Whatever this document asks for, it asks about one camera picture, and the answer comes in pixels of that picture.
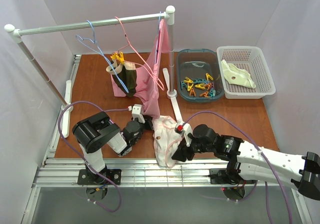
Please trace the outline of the white pink-trimmed underwear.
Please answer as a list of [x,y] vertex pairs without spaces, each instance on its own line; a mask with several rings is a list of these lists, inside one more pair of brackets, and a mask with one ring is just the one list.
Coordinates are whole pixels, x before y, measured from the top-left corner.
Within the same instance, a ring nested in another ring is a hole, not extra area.
[[175,132],[177,122],[170,116],[160,116],[152,120],[154,127],[154,152],[157,163],[161,167],[173,168],[176,160],[172,155],[178,148],[182,137]]

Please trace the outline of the pink garment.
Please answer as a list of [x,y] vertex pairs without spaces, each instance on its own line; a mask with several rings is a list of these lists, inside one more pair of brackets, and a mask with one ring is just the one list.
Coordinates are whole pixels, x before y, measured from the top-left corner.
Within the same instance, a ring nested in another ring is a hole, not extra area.
[[159,109],[159,85],[161,55],[169,51],[169,35],[166,21],[161,20],[159,26],[159,36],[155,39],[153,49],[149,54],[146,64],[139,67],[137,73],[137,86],[134,97],[139,98],[143,104],[143,113],[153,118],[160,117]]

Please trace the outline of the blue wire hanger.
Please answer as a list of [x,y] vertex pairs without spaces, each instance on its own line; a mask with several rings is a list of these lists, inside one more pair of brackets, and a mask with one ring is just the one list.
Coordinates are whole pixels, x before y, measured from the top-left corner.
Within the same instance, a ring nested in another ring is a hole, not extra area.
[[[113,66],[111,61],[105,56],[102,49],[100,48],[99,43],[96,39],[96,33],[95,33],[95,28],[94,28],[93,24],[89,20],[86,20],[86,22],[90,25],[90,27],[92,29],[92,39],[88,38],[88,37],[82,37],[82,36],[76,34],[75,37],[76,37],[77,41],[79,41],[82,45],[89,48],[91,51],[95,52],[96,54],[99,54],[100,56],[102,56],[105,59],[105,61],[108,63],[108,68],[111,68],[111,70],[113,71],[113,74],[116,76],[117,80],[119,81],[120,86],[122,88],[124,88],[126,93],[129,93],[127,86],[124,84],[124,82],[118,76],[118,74],[116,74],[115,67]],[[96,46],[97,50],[86,45],[85,41],[90,41],[92,44],[94,44]]]

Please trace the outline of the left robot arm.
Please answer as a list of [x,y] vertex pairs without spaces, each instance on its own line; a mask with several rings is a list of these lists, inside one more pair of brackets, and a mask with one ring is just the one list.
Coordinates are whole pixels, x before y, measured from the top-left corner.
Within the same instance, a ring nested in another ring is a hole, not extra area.
[[142,115],[144,121],[132,117],[131,121],[121,129],[105,112],[96,113],[79,121],[72,128],[83,156],[86,159],[86,174],[94,183],[102,183],[110,177],[110,172],[103,161],[102,147],[108,145],[118,156],[122,157],[142,138],[144,131],[153,130],[149,115]]

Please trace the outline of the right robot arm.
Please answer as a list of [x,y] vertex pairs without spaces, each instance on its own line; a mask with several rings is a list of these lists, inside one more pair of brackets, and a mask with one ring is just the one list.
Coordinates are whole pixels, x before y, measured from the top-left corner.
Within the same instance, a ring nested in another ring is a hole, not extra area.
[[174,131],[182,135],[172,155],[176,161],[191,161],[196,153],[213,153],[228,162],[222,174],[227,183],[253,180],[279,183],[309,199],[320,199],[320,157],[316,153],[292,155],[255,147],[241,138],[219,135],[206,124],[195,128],[177,125]]

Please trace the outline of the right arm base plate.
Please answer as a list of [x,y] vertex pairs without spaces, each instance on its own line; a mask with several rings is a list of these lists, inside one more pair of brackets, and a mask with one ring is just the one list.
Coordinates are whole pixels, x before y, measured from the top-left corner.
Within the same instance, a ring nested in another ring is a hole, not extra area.
[[228,185],[242,185],[246,184],[255,184],[257,180],[245,180],[240,176],[241,170],[231,170],[227,169],[209,169],[210,183],[211,184],[228,184]]

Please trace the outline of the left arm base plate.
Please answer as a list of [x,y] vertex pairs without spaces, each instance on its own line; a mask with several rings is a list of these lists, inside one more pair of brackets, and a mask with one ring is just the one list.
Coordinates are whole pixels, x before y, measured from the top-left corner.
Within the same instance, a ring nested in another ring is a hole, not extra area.
[[105,176],[116,185],[121,183],[122,170],[121,169],[106,169],[102,170],[100,175],[92,173],[88,169],[81,169],[78,173],[77,184],[78,185],[109,185],[110,182],[107,181],[102,176]]

